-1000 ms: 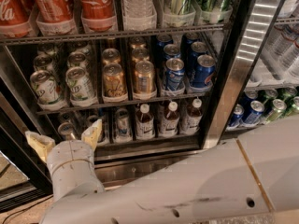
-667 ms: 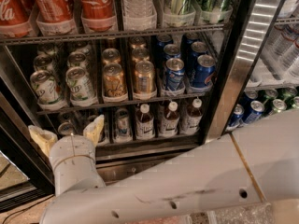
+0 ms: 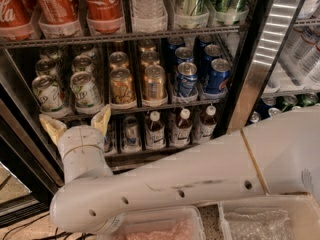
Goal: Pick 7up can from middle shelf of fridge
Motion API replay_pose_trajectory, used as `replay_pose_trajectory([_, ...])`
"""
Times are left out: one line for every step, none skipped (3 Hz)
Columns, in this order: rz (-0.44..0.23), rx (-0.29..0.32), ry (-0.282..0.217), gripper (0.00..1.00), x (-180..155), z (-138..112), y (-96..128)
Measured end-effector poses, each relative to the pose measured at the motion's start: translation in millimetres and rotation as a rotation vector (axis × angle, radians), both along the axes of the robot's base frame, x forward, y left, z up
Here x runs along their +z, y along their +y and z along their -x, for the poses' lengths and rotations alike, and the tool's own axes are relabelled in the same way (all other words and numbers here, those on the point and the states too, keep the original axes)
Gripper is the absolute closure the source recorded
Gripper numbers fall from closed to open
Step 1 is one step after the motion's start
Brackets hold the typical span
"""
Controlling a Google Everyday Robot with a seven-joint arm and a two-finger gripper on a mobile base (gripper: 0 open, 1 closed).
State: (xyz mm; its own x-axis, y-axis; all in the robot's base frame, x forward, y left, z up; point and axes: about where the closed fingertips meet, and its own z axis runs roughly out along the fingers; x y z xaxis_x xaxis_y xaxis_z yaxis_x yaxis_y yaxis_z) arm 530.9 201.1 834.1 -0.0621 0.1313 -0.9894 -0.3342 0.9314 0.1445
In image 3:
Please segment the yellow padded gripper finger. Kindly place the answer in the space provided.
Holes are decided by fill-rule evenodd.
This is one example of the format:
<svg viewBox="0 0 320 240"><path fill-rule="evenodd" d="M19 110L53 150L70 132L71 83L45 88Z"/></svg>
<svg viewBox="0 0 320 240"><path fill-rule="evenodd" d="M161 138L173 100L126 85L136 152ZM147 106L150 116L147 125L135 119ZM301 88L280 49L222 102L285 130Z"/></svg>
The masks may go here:
<svg viewBox="0 0 320 240"><path fill-rule="evenodd" d="M67 126L63 122L46 114L40 114L39 120L43 129L48 133L53 143L57 145L60 137L66 132Z"/></svg>
<svg viewBox="0 0 320 240"><path fill-rule="evenodd" d="M110 117L111 106L107 104L91 119L91 126L98 130L103 136L105 136L107 133Z"/></svg>

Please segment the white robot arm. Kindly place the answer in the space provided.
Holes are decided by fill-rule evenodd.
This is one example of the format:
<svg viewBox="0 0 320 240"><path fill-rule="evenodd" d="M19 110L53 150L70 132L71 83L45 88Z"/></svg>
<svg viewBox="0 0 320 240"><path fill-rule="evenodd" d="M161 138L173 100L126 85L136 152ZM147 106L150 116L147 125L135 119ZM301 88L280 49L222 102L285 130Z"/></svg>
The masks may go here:
<svg viewBox="0 0 320 240"><path fill-rule="evenodd" d="M65 184L50 214L69 232L105 233L120 215L211 201L320 191L320 106L265 119L174 155L114 174L98 125L72 128L47 115Z"/></svg>

